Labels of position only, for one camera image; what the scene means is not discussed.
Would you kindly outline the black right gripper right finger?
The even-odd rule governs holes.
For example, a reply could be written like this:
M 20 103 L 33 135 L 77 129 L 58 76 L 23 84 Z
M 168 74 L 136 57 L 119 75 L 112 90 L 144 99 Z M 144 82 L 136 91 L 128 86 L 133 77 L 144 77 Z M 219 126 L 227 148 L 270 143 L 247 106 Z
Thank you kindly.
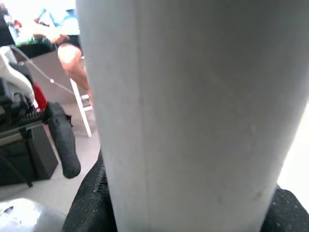
M 309 214 L 294 194 L 277 187 L 262 225 L 263 232 L 307 232 Z

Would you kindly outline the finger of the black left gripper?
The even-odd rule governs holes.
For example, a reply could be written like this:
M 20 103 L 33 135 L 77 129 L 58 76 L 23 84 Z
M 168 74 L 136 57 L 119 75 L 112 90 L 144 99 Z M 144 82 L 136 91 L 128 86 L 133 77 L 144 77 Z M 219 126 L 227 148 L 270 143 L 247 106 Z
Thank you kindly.
M 75 136 L 71 116 L 66 114 L 57 102 L 47 103 L 47 125 L 62 165 L 63 175 L 75 178 L 81 171 L 76 153 Z

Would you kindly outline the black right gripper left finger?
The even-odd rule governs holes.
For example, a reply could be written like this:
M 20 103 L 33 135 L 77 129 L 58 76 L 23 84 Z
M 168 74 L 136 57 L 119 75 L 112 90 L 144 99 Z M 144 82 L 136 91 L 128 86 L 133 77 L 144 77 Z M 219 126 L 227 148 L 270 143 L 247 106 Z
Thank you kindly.
M 87 173 L 71 204 L 63 232 L 116 232 L 102 152 Z

